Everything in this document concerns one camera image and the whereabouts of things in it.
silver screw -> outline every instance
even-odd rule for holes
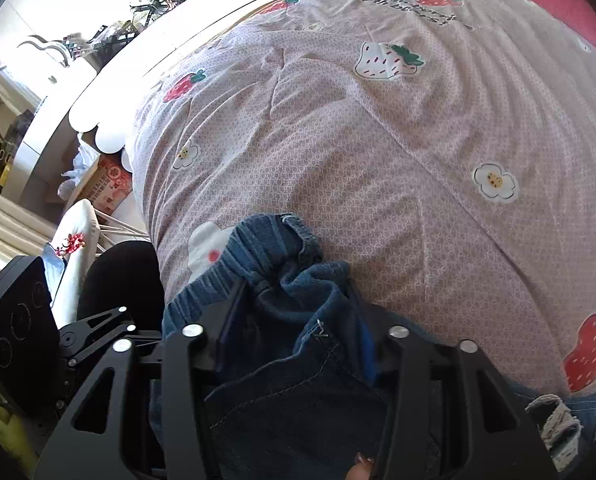
[[[185,337],[198,337],[204,332],[204,328],[201,325],[187,325],[182,329],[182,335]]]
[[[389,329],[389,335],[398,339],[402,339],[409,335],[409,329],[400,325],[392,326]]]
[[[460,350],[467,352],[467,354],[473,354],[478,351],[478,345],[471,339],[465,339],[464,341],[460,341]]]
[[[111,348],[113,348],[116,352],[127,352],[132,347],[132,342],[129,339],[119,339]]]

jeans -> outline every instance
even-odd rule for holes
[[[373,342],[345,295],[348,263],[324,262],[318,240],[294,215],[252,216],[236,226],[216,264],[166,306],[163,337],[198,321],[238,277],[252,301],[224,334],[220,385],[205,400],[224,477],[343,479],[358,451],[376,455],[387,407],[373,386]],[[537,397],[515,391],[527,402]],[[592,442],[596,399],[584,406]],[[150,420],[160,437],[158,383]],[[430,420],[429,478],[438,474],[439,432],[440,421]]]

bedspread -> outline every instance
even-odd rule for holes
[[[596,48],[536,4],[279,0],[154,87],[131,143],[168,300],[291,211],[374,303],[596,392]]]

yellow-green cloth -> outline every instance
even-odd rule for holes
[[[21,418],[3,406],[1,395],[0,445],[18,462],[27,477],[31,478],[38,456],[31,447]]]

cream curtain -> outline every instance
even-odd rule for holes
[[[39,255],[56,226],[0,195],[0,271],[18,254]]]

